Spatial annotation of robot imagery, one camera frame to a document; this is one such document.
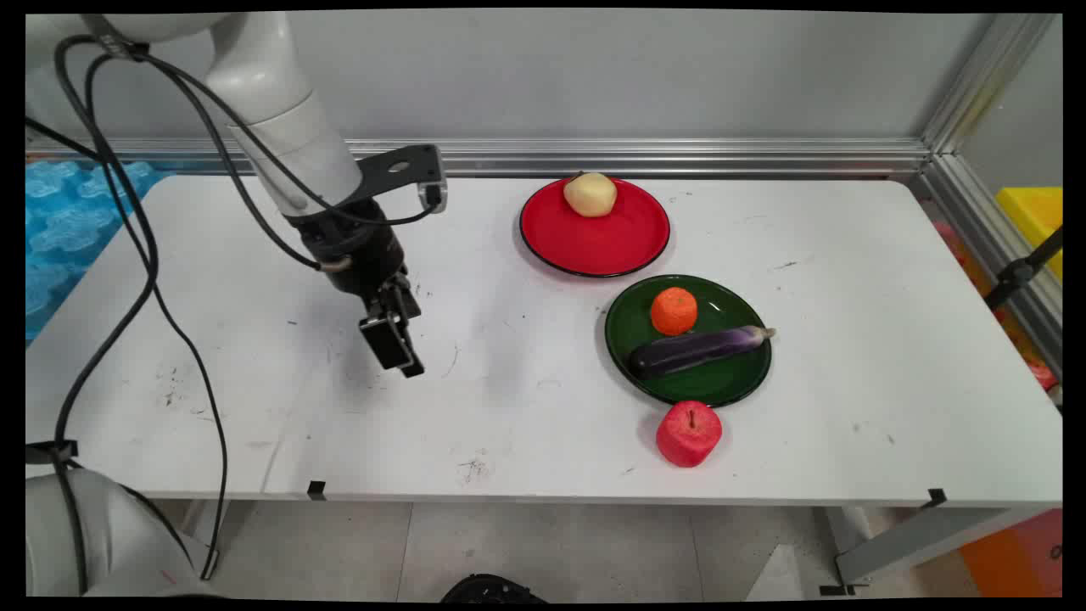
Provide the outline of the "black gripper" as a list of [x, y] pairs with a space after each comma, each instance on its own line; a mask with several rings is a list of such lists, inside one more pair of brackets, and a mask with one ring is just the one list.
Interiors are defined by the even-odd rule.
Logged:
[[319, 263], [350, 260], [348, 267], [326, 273], [336, 289], [359, 298], [368, 316], [384, 308], [390, 311], [358, 322], [380, 367], [399, 370], [404, 378], [422, 375], [422, 358], [408, 332], [411, 319], [422, 310], [411, 292], [405, 251], [393, 228], [346, 220], [328, 211], [289, 216], [287, 221]]

